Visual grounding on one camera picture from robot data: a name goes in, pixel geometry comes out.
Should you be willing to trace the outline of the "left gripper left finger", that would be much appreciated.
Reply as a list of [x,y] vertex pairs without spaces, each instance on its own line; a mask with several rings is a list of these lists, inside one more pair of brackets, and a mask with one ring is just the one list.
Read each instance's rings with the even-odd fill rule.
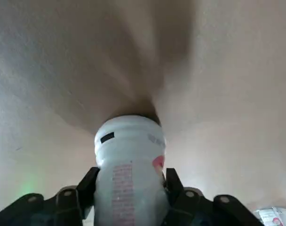
[[45,199],[38,193],[21,196],[0,211],[0,226],[81,226],[94,206],[100,169],[92,167],[77,186],[66,186]]

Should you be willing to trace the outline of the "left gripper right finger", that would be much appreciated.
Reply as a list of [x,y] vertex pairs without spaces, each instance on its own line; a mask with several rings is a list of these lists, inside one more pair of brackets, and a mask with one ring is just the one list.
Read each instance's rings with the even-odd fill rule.
[[184,187],[174,168],[166,169],[164,183],[169,209],[164,226],[262,226],[237,198],[222,194],[208,200],[193,187]]

